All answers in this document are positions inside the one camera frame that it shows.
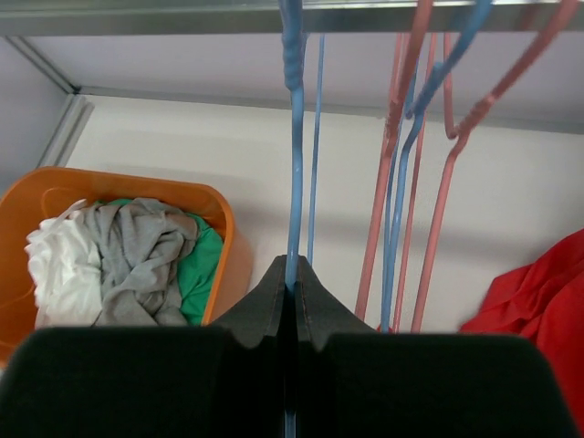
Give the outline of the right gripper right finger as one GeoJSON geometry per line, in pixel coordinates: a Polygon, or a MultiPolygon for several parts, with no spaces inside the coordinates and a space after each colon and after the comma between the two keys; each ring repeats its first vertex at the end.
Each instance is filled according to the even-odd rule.
{"type": "Polygon", "coordinates": [[[300,437],[575,437],[551,368],[510,336],[382,334],[300,258],[300,437]]]}

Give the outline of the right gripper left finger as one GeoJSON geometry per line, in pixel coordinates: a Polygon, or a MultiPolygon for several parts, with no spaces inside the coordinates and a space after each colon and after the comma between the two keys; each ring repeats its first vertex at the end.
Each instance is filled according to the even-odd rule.
{"type": "Polygon", "coordinates": [[[4,437],[280,437],[286,259],[205,327],[46,328],[1,379],[4,437]]]}

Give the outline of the green tank top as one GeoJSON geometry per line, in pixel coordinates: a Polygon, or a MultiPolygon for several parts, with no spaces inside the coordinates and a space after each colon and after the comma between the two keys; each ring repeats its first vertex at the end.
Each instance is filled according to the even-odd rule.
{"type": "MultiPolygon", "coordinates": [[[[109,203],[124,205],[133,200],[121,199],[109,203]]],[[[180,310],[187,324],[198,325],[211,294],[223,240],[203,219],[194,214],[185,214],[197,223],[199,234],[192,252],[178,263],[177,279],[182,296],[180,310]]]]}

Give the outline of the grey tank top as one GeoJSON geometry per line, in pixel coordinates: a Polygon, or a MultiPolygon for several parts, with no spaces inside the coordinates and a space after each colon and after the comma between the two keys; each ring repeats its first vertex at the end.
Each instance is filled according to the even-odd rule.
{"type": "Polygon", "coordinates": [[[185,326],[178,263],[195,247],[197,223],[176,207],[137,198],[124,205],[96,203],[82,210],[101,259],[106,326],[185,326]]]}

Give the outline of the white tank top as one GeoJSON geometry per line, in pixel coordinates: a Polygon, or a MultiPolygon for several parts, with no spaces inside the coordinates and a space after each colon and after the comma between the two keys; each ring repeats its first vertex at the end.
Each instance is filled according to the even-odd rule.
{"type": "Polygon", "coordinates": [[[83,221],[84,199],[45,219],[26,237],[37,329],[90,326],[101,310],[99,250],[83,221]]]}

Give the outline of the red tank top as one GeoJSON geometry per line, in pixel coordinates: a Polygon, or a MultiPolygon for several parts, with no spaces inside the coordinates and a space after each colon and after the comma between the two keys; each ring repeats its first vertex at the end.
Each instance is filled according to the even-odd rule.
{"type": "Polygon", "coordinates": [[[583,232],[535,262],[496,277],[463,333],[514,334],[532,341],[554,371],[583,431],[583,232]]]}

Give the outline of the pink wire hanger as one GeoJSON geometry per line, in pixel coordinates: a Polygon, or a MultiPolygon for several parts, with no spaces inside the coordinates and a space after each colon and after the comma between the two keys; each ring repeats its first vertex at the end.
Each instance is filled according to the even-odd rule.
{"type": "Polygon", "coordinates": [[[355,306],[355,315],[360,320],[364,320],[366,317],[370,283],[380,237],[381,219],[383,217],[383,209],[388,192],[391,156],[397,145],[402,110],[413,74],[416,70],[416,62],[421,53],[423,40],[430,25],[432,10],[432,0],[418,1],[410,33],[399,34],[396,37],[395,54],[393,57],[388,94],[388,113],[383,131],[381,155],[370,216],[370,227],[355,306]]]}
{"type": "Polygon", "coordinates": [[[501,79],[488,91],[485,96],[478,100],[469,113],[463,118],[458,126],[450,128],[449,134],[456,139],[456,143],[449,152],[436,197],[433,211],[433,219],[428,235],[428,242],[423,259],[422,272],[418,286],[415,307],[412,315],[411,332],[418,333],[422,328],[423,314],[431,283],[434,259],[437,252],[440,233],[443,224],[443,216],[447,203],[451,180],[454,173],[454,166],[457,158],[464,150],[471,133],[478,124],[486,117],[491,108],[502,98],[502,96],[527,72],[527,70],[544,53],[557,35],[564,30],[570,20],[576,14],[579,3],[577,1],[561,1],[558,9],[549,18],[542,30],[529,44],[527,49],[505,73],[501,79]]]}

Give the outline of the blue hanger with black top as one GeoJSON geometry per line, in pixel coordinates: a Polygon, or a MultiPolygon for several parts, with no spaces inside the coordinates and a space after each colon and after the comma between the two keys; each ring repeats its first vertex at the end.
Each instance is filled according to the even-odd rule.
{"type": "Polygon", "coordinates": [[[305,110],[304,62],[308,34],[303,30],[302,3],[280,1],[285,86],[291,102],[292,182],[289,214],[285,293],[280,334],[285,372],[284,435],[297,435],[297,326],[295,287],[303,208],[303,129],[305,110]]]}

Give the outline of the blue wire hanger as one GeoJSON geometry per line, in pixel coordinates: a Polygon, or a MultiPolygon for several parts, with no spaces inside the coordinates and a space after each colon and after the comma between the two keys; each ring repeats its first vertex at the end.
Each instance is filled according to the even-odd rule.
{"type": "Polygon", "coordinates": [[[402,295],[393,297],[395,262],[397,257],[399,236],[402,224],[403,198],[407,180],[409,155],[414,141],[419,137],[424,126],[425,111],[433,99],[434,94],[443,84],[448,73],[458,63],[466,49],[473,41],[475,34],[480,30],[488,18],[492,7],[490,0],[476,1],[465,27],[456,43],[452,55],[442,62],[435,64],[434,50],[436,38],[431,37],[426,68],[426,81],[418,96],[414,95],[417,77],[418,60],[413,74],[409,91],[402,110],[398,130],[398,141],[391,156],[391,169],[388,183],[388,192],[385,199],[381,226],[384,227],[383,260],[382,260],[382,287],[381,287],[381,322],[382,332],[391,332],[390,318],[399,321],[402,295]]]}

